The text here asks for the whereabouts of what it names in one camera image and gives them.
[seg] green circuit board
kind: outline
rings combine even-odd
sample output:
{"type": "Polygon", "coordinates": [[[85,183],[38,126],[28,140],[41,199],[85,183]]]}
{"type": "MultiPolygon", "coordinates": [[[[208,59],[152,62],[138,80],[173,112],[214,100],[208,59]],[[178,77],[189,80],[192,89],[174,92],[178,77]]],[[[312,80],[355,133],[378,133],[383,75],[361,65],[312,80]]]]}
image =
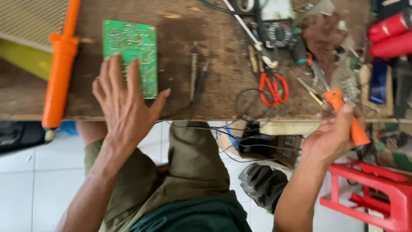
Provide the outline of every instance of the green circuit board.
{"type": "Polygon", "coordinates": [[[130,62],[137,57],[140,63],[140,82],[143,97],[157,96],[157,39],[151,25],[103,20],[103,55],[122,54],[123,75],[127,78],[130,62]]]}

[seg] orange soldering iron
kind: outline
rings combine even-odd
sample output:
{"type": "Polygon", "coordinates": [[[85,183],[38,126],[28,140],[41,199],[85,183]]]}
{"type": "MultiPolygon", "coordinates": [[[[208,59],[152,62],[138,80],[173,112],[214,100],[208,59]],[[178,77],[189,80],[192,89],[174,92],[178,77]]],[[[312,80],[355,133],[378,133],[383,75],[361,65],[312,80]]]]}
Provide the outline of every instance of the orange soldering iron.
{"type": "MultiPolygon", "coordinates": [[[[326,102],[330,103],[333,106],[333,109],[335,109],[335,111],[338,112],[340,107],[345,104],[343,102],[343,94],[341,89],[330,88],[329,84],[325,79],[325,75],[323,74],[322,70],[318,68],[317,63],[315,61],[311,62],[311,68],[314,74],[319,78],[319,80],[327,90],[327,92],[322,95],[322,98],[325,99],[326,102]]],[[[357,147],[370,143],[368,136],[366,135],[362,126],[359,124],[358,120],[356,120],[355,117],[353,117],[352,119],[351,138],[357,147]]]]}
{"type": "Polygon", "coordinates": [[[46,141],[53,140],[54,130],[63,119],[73,60],[77,55],[77,45],[79,44],[79,40],[73,37],[79,7],[80,0],[70,0],[63,33],[61,35],[52,33],[49,36],[49,41],[52,43],[53,60],[42,116],[42,126],[46,130],[46,141]]]}

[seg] red plastic chair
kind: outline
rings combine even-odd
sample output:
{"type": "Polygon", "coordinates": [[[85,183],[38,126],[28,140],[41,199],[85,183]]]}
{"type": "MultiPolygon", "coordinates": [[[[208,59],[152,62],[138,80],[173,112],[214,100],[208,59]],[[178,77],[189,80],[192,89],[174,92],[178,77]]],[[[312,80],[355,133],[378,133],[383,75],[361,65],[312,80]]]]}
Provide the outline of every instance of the red plastic chair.
{"type": "Polygon", "coordinates": [[[412,232],[412,178],[387,169],[378,168],[367,163],[354,162],[348,164],[332,164],[329,167],[332,174],[332,192],[330,201],[326,197],[320,199],[320,204],[333,210],[357,218],[365,223],[378,226],[390,232],[412,232]],[[353,169],[357,166],[362,171],[353,169]],[[363,184],[363,196],[352,193],[349,201],[357,206],[347,207],[339,203],[338,177],[342,176],[363,184]],[[385,203],[370,197],[369,187],[385,193],[390,203],[385,203]],[[384,218],[378,218],[357,207],[365,207],[380,212],[384,218]]]}

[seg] red scissors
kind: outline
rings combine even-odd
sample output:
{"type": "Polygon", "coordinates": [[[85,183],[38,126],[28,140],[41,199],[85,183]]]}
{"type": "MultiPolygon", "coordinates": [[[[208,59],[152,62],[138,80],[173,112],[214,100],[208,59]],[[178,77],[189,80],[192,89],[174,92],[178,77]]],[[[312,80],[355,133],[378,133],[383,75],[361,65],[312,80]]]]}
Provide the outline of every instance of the red scissors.
{"type": "Polygon", "coordinates": [[[283,98],[281,98],[280,95],[279,95],[278,83],[276,81],[271,82],[269,80],[269,78],[266,76],[265,72],[263,72],[260,75],[259,90],[261,90],[261,91],[264,90],[265,82],[266,82],[267,87],[269,88],[269,92],[273,97],[273,103],[270,104],[267,101],[265,94],[264,93],[260,94],[260,98],[262,99],[262,102],[265,103],[265,105],[267,105],[269,107],[275,107],[275,106],[277,106],[278,102],[280,102],[280,103],[286,102],[286,100],[289,98],[289,86],[286,83],[285,79],[277,73],[275,73],[274,75],[275,75],[275,77],[277,77],[282,82],[283,89],[285,91],[285,94],[283,95],[283,98]]]}

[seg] mesh grille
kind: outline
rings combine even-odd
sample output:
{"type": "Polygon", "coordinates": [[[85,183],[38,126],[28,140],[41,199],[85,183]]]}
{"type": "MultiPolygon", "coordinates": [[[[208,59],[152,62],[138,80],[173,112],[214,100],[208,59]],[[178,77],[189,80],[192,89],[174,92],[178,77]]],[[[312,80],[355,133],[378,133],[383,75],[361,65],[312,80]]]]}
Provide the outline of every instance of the mesh grille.
{"type": "Polygon", "coordinates": [[[50,33],[61,33],[69,0],[0,0],[0,38],[52,52],[50,33]]]}

